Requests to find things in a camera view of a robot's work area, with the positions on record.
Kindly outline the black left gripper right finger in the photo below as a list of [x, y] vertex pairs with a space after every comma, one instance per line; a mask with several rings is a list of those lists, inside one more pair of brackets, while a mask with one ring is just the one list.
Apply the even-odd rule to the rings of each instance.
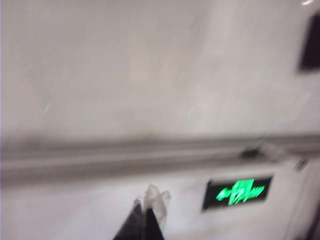
[[164, 240], [163, 230], [168, 216], [168, 207], [171, 195], [168, 190], [163, 192], [150, 184], [143, 197], [143, 221], [142, 239], [143, 240]]

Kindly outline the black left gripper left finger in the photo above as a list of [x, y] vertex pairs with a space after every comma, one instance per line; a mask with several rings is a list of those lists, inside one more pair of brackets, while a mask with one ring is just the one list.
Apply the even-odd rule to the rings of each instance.
[[114, 236], [113, 240], [140, 240], [144, 213], [140, 199], [135, 199], [128, 216]]

